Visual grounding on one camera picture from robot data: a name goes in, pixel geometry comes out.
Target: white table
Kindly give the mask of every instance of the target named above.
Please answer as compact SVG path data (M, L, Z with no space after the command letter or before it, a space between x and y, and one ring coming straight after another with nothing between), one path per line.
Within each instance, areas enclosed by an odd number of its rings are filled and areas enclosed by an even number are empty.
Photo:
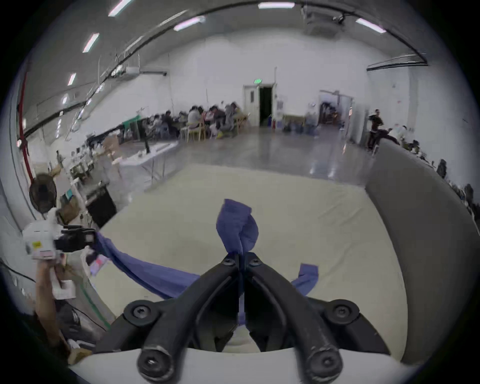
M175 148L178 145L178 142L172 142L172 143L159 143L152 145L150 147L150 153L147 153L146 150L143 150L142 152L136 153L133 156L130 156L126 159L117 159L118 164L120 167L137 167L141 166L143 169L145 169L147 172L149 172L152 176L152 181L155 180L160 180L164 178L165 176L165 163L167 161L167 153L170 152L173 148ZM162 176L160 177L159 174L157 174L154 171L154 166L155 166L155 158L163 155L163 168L162 168ZM148 161L152 161L152 167L149 170L146 167L146 163Z

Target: blue cloth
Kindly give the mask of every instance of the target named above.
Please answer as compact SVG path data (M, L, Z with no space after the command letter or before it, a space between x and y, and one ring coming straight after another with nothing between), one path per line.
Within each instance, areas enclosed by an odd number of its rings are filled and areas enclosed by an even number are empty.
M308 293L318 282L318 266L311 264L300 264L299 276L292 281L292 285L303 296L307 296Z
M258 227L252 209L245 204L225 199L218 214L216 229L228 253L240 257L254 247L258 239ZM147 263L120 252L110 239L97 233L93 248L108 257L128 277L152 293L164 299L176 298L200 276L178 269ZM299 277L292 284L302 295L307 295L318 281L316 265L301 264Z
M142 287L164 299L178 297L200 277L193 273L135 259L115 248L112 240L103 237L100 233L96 235L97 240L93 248L98 253L108 257L119 270Z
M228 253L243 255L255 246L258 227L251 213L249 206L225 199L216 220L216 231Z

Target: shiny floor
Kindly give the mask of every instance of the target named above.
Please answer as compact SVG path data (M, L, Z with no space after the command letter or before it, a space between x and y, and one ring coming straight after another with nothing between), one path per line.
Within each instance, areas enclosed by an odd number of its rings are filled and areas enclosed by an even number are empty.
M144 149L144 144L125 143L120 149L123 156L131 156ZM365 185L372 162L370 154L356 144L347 143L343 132L335 127L321 127L317 136L249 128L233 138L181 141L167 156L165 180L186 164L198 163ZM155 159L154 164L149 162L145 167L121 168L112 166L106 156L101 156L88 184L92 185L100 179L107 181L110 195L117 209L121 210L134 194L155 184L152 168L161 174L162 167L161 156Z

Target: ceiling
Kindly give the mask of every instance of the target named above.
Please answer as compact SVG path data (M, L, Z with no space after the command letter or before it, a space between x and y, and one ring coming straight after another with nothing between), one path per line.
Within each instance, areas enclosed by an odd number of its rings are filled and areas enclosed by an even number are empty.
M108 17L110 10L119 0L84 0L77 1L67 8L41 37L30 55L30 67L25 88L24 111L27 120L26 130L64 107L86 100L89 90L95 90L97 80L104 71L109 73L118 57L124 57L125 48L138 37L144 38L130 51L149 36L165 28L186 20L193 15L211 10L215 7L234 4L238 1L228 0L133 0L116 17ZM411 10L399 1L402 10L409 15ZM386 9L380 0L361 2L355 0L322 1L323 5L334 5L347 11L355 11L368 20L394 30L407 41L395 27L396 23L406 25L405 20L398 20L398 9ZM304 23L297 5L291 10L259 10L256 5L247 5L209 13L206 22L185 30L169 30L144 46L140 52L142 65L154 60L160 54L192 40L224 34L241 29L259 27L282 27L303 29ZM167 24L158 26L169 17L187 10L185 14ZM340 15L337 11L326 11L330 15ZM347 17L342 34L369 44L389 56L410 53L411 50L398 39L385 34L378 34L367 27L355 23L356 17ZM418 25L410 32L421 33ZM100 33L88 53L82 53L83 47L93 33ZM130 60L137 61L137 54ZM71 73L76 77L72 86L67 86ZM60 124L60 134L71 126L78 109L66 113ZM45 140L49 144L55 139L58 120L44 126Z

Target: fluorescent ceiling light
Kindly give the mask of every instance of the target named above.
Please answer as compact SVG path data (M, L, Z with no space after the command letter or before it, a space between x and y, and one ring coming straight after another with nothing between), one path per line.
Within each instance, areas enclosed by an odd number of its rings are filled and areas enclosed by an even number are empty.
M357 19L356 20L358 24L362 24L366 27L369 27L373 29L375 32L378 33L385 33L386 31L383 28L380 28L377 24L370 23L369 21L366 21L365 19Z
M192 17L191 19L188 19L180 24L177 24L176 26L173 27L173 29L178 32L194 24L203 23L204 21L205 21L205 16Z
M128 51L131 47L133 47L135 44L137 44L140 40L143 39L143 36L140 36L138 39L136 39L133 43L131 43L127 48L125 48L125 51Z
M98 36L100 36L100 33L94 33L90 40L88 40L87 45L84 48L84 53L88 52L90 48L92 47L93 43L95 43L95 40L98 39Z
M280 3L267 2L267 3L259 3L258 4L259 9L293 8L293 7L295 7L295 3L289 3L289 2L280 2Z
M132 0L121 0L108 14L110 17L117 16L120 11L125 8Z
M76 75L77 75L76 73L72 73L72 74L70 75L70 80L68 81L68 84L67 84L67 85L72 85L72 84L73 84L73 81L75 80L75 76L76 76Z

